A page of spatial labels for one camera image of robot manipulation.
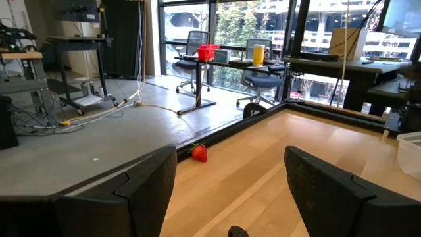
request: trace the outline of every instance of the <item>cable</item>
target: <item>cable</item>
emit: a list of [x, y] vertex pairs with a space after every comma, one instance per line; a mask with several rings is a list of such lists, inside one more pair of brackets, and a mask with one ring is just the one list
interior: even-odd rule
[[342, 92], [342, 85], [343, 85], [343, 79], [345, 78], [345, 68], [347, 66], [347, 44], [348, 44], [348, 19], [349, 19], [349, 3], [350, 0], [348, 0], [348, 4], [347, 4], [347, 17], [345, 18], [345, 35], [344, 35], [344, 48], [343, 48], [343, 66], [342, 66], [342, 79], [341, 79], [341, 86], [339, 87], [339, 95], [337, 98], [337, 103], [336, 103], [336, 107], [339, 107], [339, 101], [341, 100], [341, 92]]

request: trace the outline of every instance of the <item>mesh office chair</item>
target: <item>mesh office chair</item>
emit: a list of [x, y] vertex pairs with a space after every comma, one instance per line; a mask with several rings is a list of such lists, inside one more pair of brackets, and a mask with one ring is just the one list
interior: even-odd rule
[[[190, 31], [189, 37], [187, 39], [187, 47], [186, 47], [186, 55], [194, 55], [196, 54], [198, 48], [200, 48], [200, 45], [208, 44], [209, 43], [209, 32], [203, 32], [203, 31]], [[178, 47], [178, 55], [181, 57], [181, 50], [182, 47]], [[191, 74], [191, 79], [185, 82], [182, 82], [179, 86], [177, 86], [176, 91], [177, 93], [180, 92], [179, 88], [183, 88], [183, 86], [190, 85], [191, 89], [193, 89], [193, 93], [196, 94], [196, 90], [194, 87], [194, 82], [196, 79], [196, 63], [180, 60], [176, 63], [176, 66], [181, 68], [184, 72]], [[211, 89], [209, 86], [205, 83], [202, 83], [203, 86], [206, 86], [208, 91]]]
[[[269, 59], [273, 58], [273, 48], [272, 48], [272, 41], [270, 39], [248, 39], [247, 40], [247, 47], [246, 47], [246, 59], [253, 60], [253, 50], [256, 44], [264, 45], [270, 49], [270, 56]], [[247, 72], [243, 73], [243, 78], [241, 79], [241, 84], [247, 86], [248, 88], [252, 88], [257, 92], [257, 95], [241, 98], [237, 100], [237, 106], [239, 106], [239, 102], [242, 100], [249, 100], [255, 103], [259, 103], [260, 101], [264, 101], [270, 105], [275, 105], [269, 98], [266, 98], [262, 95], [262, 92], [266, 90], [270, 90], [273, 87], [282, 86], [282, 80], [279, 78], [273, 77], [271, 75], [265, 73], [258, 73], [258, 72]]]

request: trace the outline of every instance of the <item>red basket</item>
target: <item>red basket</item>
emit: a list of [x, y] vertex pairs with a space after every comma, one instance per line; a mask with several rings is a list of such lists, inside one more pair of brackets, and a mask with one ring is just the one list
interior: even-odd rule
[[198, 59], [209, 61], [215, 57], [215, 49], [219, 49], [219, 45], [201, 45], [197, 50]]

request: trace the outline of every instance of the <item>wooden floor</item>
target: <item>wooden floor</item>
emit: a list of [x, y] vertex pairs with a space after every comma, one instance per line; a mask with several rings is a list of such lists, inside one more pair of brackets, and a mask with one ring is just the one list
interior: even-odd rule
[[308, 236], [289, 191], [284, 151], [294, 145], [346, 171], [421, 201], [421, 182], [397, 166], [395, 139], [284, 110], [209, 149], [207, 163], [178, 165], [161, 236]]

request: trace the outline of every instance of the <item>chair base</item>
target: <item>chair base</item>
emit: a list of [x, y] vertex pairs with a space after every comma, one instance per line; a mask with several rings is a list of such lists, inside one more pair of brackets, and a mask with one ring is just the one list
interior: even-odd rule
[[268, 98], [263, 96], [260, 92], [257, 95], [254, 95], [254, 96], [238, 99], [237, 100], [237, 106], [239, 106], [239, 102], [243, 101], [243, 100], [249, 100], [250, 102], [253, 102], [253, 100], [255, 100], [256, 104], [259, 104], [260, 101], [263, 101], [263, 102], [268, 103], [271, 106], [275, 106], [274, 102], [272, 102], [271, 100], [269, 100]]

